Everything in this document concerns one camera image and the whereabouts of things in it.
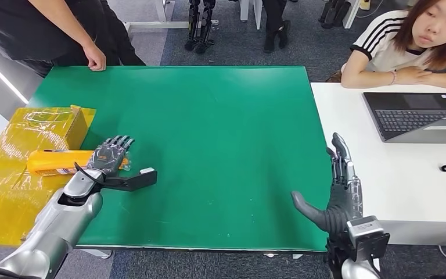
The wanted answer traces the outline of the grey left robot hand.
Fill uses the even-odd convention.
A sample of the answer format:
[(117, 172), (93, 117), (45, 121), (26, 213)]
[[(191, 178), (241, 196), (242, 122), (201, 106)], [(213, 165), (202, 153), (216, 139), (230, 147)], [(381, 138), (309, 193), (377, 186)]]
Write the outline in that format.
[(129, 135), (117, 135), (100, 144), (88, 160), (87, 169), (102, 171), (107, 177), (117, 175), (130, 146), (135, 139)]

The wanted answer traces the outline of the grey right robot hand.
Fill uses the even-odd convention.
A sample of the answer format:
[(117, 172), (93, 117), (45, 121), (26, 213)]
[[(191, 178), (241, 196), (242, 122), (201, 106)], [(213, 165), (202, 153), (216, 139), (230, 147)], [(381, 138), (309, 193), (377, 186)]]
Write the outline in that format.
[(327, 148), (332, 168), (330, 198), (325, 210), (306, 202), (302, 194), (292, 191), (294, 207), (320, 230), (336, 235), (347, 229), (347, 222), (363, 215), (361, 180), (356, 175), (349, 148), (337, 132), (332, 134), (335, 150)]

